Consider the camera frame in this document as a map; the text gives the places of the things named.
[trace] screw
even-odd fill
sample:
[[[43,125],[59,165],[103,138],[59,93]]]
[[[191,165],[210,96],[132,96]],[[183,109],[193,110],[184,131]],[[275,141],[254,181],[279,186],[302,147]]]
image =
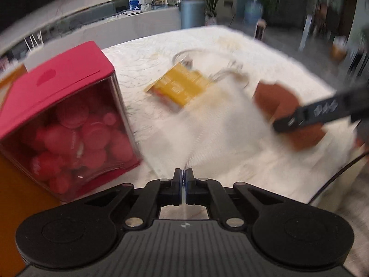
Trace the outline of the screw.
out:
[[[245,223],[244,220],[238,217],[231,217],[226,221],[226,224],[233,228],[241,227],[244,223]]]
[[[125,220],[125,224],[128,227],[139,227],[143,224],[143,220],[140,219],[139,217],[130,217],[129,219]]]
[[[292,118],[292,119],[287,123],[287,125],[288,125],[288,126],[291,126],[294,122],[295,122],[295,118]]]

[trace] blue bottle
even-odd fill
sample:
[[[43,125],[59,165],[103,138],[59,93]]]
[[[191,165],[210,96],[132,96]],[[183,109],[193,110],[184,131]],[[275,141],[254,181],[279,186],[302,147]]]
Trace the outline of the blue bottle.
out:
[[[263,15],[263,5],[258,0],[247,2],[245,6],[244,24],[256,25]]]

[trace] red lid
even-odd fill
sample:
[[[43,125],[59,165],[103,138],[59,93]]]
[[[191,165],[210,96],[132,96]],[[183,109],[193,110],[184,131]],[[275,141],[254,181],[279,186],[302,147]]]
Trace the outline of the red lid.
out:
[[[95,42],[70,49],[19,77],[0,110],[0,139],[30,118],[114,73]]]

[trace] lace tablecloth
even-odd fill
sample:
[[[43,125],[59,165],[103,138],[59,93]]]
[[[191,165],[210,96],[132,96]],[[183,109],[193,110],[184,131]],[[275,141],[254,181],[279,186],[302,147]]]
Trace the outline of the lace tablecloth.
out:
[[[243,63],[250,77],[245,91],[250,97],[259,82],[279,81],[292,88],[303,103],[325,98],[334,90],[308,72],[302,65],[279,51],[226,27],[201,27],[162,33],[122,43],[103,50],[115,67],[121,93],[136,141],[155,133],[173,113],[144,88],[172,67],[173,56],[187,49],[209,49],[231,54]],[[222,175],[218,180],[231,187],[246,181],[289,198],[307,202],[314,193],[348,160],[354,142],[354,127],[344,119],[325,126],[327,131],[319,145],[310,151],[294,153],[280,145],[265,147],[252,160]],[[156,175],[143,162],[136,169],[102,186],[96,191],[131,182],[143,187]],[[187,208],[185,217],[202,217],[199,208]],[[182,217],[178,211],[173,218]]]

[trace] clear plastic box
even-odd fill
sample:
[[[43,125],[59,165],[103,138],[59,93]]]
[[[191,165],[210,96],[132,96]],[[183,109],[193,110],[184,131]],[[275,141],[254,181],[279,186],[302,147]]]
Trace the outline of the clear plastic box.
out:
[[[139,164],[114,67],[94,42],[12,84],[0,110],[0,150],[66,202]]]

